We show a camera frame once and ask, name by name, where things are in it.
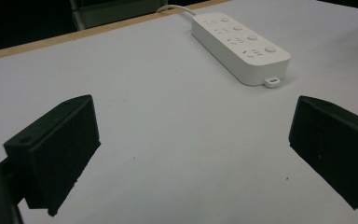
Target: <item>white power strip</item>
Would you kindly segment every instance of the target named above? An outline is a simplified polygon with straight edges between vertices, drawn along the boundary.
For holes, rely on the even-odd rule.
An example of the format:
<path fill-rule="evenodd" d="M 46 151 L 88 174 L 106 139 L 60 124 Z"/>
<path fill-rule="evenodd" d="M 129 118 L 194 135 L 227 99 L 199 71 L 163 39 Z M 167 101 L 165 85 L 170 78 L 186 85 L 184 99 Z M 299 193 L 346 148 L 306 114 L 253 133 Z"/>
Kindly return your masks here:
<path fill-rule="evenodd" d="M 191 34 L 241 83 L 281 84 L 290 54 L 223 13 L 193 17 Z"/>

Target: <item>white table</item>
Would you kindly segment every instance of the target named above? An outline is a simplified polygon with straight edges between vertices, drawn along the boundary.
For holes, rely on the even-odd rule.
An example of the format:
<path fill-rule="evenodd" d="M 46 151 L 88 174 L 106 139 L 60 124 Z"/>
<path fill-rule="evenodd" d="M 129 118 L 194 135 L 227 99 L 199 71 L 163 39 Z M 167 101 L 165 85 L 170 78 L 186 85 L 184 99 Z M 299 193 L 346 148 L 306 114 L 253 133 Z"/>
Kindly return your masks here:
<path fill-rule="evenodd" d="M 220 11 L 292 55 L 278 89 L 248 87 L 190 33 L 187 14 L 0 59 L 3 143 L 92 94 L 102 145 L 59 210 L 25 223 L 358 223 L 289 147 L 299 95 L 358 115 L 358 9 L 233 0 Z"/>

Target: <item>power cord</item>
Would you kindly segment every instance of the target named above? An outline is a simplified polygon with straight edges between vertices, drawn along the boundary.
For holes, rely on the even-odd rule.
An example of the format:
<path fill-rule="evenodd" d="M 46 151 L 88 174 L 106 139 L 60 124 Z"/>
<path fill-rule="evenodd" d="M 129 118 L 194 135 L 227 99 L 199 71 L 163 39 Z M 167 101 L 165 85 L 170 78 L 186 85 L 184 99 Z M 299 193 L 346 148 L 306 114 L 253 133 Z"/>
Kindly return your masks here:
<path fill-rule="evenodd" d="M 164 10 L 167 10 L 167 9 L 171 9 L 171 8 L 179 8 L 179 9 L 182 9 L 183 11 L 186 11 L 188 13 L 190 13 L 191 15 L 195 16 L 197 15 L 197 13 L 195 13 L 193 10 L 191 10 L 190 8 L 188 7 L 181 7 L 181 6 L 177 6 L 177 5 L 167 5 L 167 6 L 164 6 L 164 7 L 161 7 L 159 9 L 157 9 L 157 13 L 161 12 L 161 11 L 164 11 Z"/>
<path fill-rule="evenodd" d="M 70 0 L 71 2 L 71 9 L 72 9 L 72 19 L 74 20 L 75 27 L 78 31 L 85 30 L 85 26 L 83 21 L 80 18 L 80 12 L 78 10 L 77 1 Z"/>

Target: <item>black object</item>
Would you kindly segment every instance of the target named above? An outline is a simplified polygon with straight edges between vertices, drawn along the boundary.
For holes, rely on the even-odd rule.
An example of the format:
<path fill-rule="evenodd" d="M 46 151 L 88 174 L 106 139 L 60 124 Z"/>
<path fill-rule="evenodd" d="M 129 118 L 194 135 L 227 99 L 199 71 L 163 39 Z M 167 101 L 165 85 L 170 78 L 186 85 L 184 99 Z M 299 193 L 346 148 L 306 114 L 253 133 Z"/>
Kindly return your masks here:
<path fill-rule="evenodd" d="M 358 208 L 358 116 L 329 102 L 300 96 L 290 147 L 345 201 Z"/>
<path fill-rule="evenodd" d="M 337 5 L 342 5 L 346 7 L 357 7 L 358 8 L 358 0 L 318 0 L 321 2 L 333 3 Z"/>
<path fill-rule="evenodd" d="M 17 209 L 15 204 L 24 197 L 30 208 L 47 208 L 51 216 L 56 215 L 100 144 L 90 95 L 57 105 L 5 142 L 8 157 L 0 163 L 0 223 L 21 220 L 17 212 L 8 222 L 2 211 Z"/>

